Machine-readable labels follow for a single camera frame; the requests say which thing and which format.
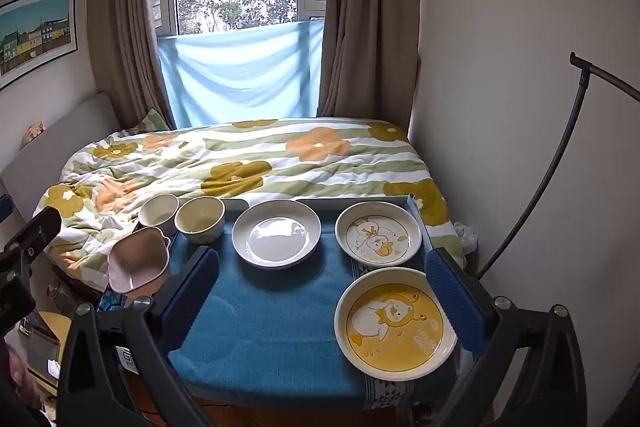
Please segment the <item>cream duck drawing plate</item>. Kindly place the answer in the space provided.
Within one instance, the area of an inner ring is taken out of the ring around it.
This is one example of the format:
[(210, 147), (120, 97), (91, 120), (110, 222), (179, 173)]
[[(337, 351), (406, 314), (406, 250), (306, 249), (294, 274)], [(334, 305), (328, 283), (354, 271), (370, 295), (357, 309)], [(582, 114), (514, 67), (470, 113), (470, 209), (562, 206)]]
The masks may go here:
[(386, 268), (409, 261), (422, 245), (419, 223), (391, 202), (357, 202), (336, 219), (335, 237), (343, 251), (367, 267)]

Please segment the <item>left brown curtain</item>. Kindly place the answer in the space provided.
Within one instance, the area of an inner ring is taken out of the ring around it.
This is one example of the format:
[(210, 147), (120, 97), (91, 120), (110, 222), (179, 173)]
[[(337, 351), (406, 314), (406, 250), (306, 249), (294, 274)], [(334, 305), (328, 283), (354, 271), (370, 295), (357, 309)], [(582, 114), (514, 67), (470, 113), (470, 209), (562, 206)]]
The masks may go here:
[(175, 128), (158, 60), (151, 0), (87, 0), (93, 78), (122, 127), (154, 109)]

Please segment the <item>green floral pillow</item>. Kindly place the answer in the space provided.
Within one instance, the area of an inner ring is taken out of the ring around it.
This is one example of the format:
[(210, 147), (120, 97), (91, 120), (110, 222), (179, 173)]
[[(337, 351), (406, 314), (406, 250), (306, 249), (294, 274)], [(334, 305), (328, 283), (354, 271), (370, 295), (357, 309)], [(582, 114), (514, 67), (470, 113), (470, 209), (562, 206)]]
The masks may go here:
[(160, 113), (157, 112), (154, 108), (149, 110), (142, 121), (137, 124), (134, 129), (131, 129), (135, 134), (145, 133), (145, 132), (164, 132), (168, 131), (170, 127), (167, 122), (163, 118)]

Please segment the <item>plain white plate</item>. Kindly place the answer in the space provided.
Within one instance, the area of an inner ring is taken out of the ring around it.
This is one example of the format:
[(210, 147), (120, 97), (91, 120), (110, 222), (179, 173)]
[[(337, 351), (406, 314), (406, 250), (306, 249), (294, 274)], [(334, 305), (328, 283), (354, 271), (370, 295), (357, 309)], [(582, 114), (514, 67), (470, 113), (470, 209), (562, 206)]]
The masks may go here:
[(250, 265), (281, 270), (304, 261), (318, 245), (321, 221), (308, 205), (294, 200), (261, 202), (235, 220), (232, 244)]

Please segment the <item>light blue hanging sheet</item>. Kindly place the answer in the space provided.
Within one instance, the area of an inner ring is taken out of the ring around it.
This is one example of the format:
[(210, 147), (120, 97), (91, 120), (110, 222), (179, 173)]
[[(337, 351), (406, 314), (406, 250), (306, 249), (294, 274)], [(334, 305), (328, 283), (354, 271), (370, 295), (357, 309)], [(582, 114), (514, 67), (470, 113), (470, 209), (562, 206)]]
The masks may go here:
[(304, 20), (159, 38), (176, 126), (316, 116), (323, 29), (323, 20)]

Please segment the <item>pink square bowl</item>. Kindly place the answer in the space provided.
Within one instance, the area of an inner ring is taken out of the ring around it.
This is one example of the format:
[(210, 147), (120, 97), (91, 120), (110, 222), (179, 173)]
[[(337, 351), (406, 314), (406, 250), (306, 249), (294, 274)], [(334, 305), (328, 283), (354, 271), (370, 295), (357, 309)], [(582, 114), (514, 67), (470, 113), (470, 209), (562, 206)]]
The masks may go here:
[(130, 299), (152, 296), (168, 279), (170, 239), (145, 227), (118, 241), (107, 256), (108, 285)]

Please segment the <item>framed houses picture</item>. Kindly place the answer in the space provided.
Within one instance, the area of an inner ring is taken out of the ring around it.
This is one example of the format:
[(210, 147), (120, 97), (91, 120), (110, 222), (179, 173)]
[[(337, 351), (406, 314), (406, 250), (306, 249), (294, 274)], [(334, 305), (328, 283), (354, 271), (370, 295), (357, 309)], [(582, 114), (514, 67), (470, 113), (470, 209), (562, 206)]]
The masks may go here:
[(14, 0), (2, 5), (1, 89), (78, 50), (76, 0)]

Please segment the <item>cream cartoon bowl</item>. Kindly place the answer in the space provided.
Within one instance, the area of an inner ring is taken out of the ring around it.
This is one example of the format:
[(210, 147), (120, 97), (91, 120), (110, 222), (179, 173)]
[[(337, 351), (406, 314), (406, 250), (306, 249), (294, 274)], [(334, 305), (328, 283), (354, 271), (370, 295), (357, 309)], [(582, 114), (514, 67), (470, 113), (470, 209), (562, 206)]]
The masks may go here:
[(196, 245), (213, 243), (224, 231), (226, 207), (215, 196), (200, 196), (185, 202), (175, 215), (177, 230)]

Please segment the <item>floral striped duvet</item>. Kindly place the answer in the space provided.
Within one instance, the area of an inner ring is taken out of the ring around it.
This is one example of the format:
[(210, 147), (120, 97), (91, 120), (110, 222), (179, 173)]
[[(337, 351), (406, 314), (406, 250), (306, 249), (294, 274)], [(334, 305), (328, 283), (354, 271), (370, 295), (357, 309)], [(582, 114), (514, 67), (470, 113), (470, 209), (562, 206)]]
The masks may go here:
[(73, 153), (37, 207), (62, 228), (47, 249), (54, 265), (96, 291), (107, 255), (134, 231), (158, 194), (180, 199), (270, 199), (413, 195), (433, 243), (462, 262), (446, 200), (406, 132), (354, 118), (247, 120), (201, 128), (122, 130)]

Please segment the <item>yellow duck plate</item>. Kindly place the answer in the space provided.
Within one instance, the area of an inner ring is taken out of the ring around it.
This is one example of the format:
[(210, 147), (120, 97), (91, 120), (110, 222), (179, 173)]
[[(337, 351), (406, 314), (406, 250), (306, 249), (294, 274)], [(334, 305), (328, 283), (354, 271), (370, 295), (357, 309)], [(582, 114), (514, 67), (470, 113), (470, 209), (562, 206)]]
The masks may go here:
[(439, 369), (458, 343), (423, 272), (393, 267), (353, 281), (334, 312), (344, 357), (381, 381), (415, 381)]

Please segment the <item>white small bowl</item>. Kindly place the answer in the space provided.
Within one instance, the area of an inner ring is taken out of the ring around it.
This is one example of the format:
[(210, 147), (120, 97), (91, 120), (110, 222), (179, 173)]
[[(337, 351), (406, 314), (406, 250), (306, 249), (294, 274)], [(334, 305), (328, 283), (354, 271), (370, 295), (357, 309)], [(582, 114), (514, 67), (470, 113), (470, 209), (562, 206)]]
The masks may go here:
[(167, 237), (177, 233), (175, 215), (180, 207), (175, 195), (160, 194), (149, 199), (140, 209), (139, 223), (142, 227), (157, 227)]

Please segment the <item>right brown curtain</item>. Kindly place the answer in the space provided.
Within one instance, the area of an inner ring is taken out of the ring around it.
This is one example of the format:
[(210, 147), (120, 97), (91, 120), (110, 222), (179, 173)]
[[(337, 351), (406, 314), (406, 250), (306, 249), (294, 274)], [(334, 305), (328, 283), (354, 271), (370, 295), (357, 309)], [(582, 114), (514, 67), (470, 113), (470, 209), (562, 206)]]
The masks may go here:
[(326, 0), (319, 115), (407, 128), (419, 26), (420, 0)]

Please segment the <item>brown curtain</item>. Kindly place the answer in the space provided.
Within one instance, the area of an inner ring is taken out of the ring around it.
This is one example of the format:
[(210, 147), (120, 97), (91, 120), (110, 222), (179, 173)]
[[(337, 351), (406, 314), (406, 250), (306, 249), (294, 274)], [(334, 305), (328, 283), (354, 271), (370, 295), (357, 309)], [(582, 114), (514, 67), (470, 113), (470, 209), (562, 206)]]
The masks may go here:
[(420, 0), (326, 0), (319, 115), (407, 128), (419, 26)]
[(154, 109), (175, 128), (158, 60), (151, 0), (87, 0), (93, 78), (122, 127)]

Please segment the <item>blue woven table mat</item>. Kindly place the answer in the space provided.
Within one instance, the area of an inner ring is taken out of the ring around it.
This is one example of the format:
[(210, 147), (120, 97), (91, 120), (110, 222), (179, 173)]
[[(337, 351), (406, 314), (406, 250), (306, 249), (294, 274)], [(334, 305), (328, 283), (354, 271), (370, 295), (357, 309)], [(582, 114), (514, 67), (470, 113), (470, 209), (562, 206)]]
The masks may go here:
[(232, 228), (224, 228), (213, 245), (217, 282), (182, 346), (169, 355), (194, 395), (285, 410), (375, 409), (447, 398), (458, 378), (459, 352), (408, 383), (371, 378), (344, 357), (334, 335), (335, 307), (364, 270), (338, 246), (337, 216), (323, 211), (314, 252), (282, 270), (245, 262), (232, 245)]

